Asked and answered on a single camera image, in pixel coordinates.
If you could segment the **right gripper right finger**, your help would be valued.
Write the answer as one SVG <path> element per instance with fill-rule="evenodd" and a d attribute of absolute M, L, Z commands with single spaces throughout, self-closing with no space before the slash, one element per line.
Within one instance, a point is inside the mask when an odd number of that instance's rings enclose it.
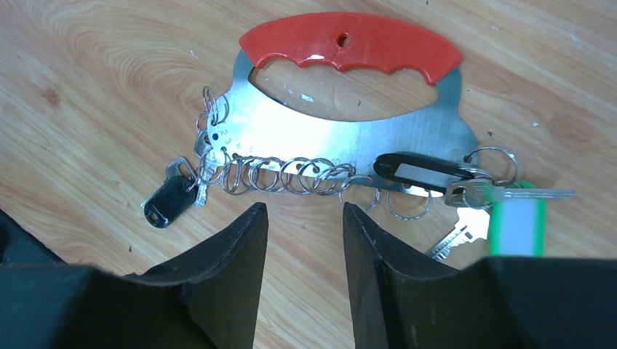
<path fill-rule="evenodd" d="M 485 257 L 458 270 L 343 208 L 357 348 L 614 348 L 616 261 Z"/>

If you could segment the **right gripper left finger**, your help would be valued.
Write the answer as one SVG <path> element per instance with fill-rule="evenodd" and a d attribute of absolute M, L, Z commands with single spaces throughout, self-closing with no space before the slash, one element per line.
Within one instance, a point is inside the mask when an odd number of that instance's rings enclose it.
<path fill-rule="evenodd" d="M 64 262 L 1 215 L 3 348 L 251 348 L 266 205 L 143 274 Z"/>

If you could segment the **key with black tag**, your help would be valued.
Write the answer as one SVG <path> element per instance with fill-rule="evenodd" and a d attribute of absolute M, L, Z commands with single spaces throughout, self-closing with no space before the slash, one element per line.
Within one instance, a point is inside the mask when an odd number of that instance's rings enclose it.
<path fill-rule="evenodd" d="M 385 153 L 373 163 L 376 174 L 386 180 L 417 186 L 443 195 L 453 207 L 484 209 L 508 199 L 566 199 L 573 189 L 507 188 L 482 179 L 452 161 L 411 153 Z"/>

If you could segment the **red handled metal key organizer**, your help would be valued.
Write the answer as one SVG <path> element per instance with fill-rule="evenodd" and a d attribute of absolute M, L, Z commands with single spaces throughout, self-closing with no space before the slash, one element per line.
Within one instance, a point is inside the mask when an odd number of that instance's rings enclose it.
<path fill-rule="evenodd" d="M 230 89 L 213 97 L 204 89 L 197 119 L 200 159 L 196 204 L 215 183 L 232 195 L 247 191 L 342 196 L 351 184 L 425 195 L 438 193 L 386 180 L 373 163 L 385 153 L 411 153 L 452 161 L 482 179 L 479 145 L 460 117 L 461 51 L 444 36 L 414 23 L 358 12 L 293 15 L 255 26 L 239 40 Z M 275 59 L 298 67 L 337 71 L 410 69 L 437 90 L 436 101 L 399 116 L 342 121 L 292 109 L 251 81 Z"/>

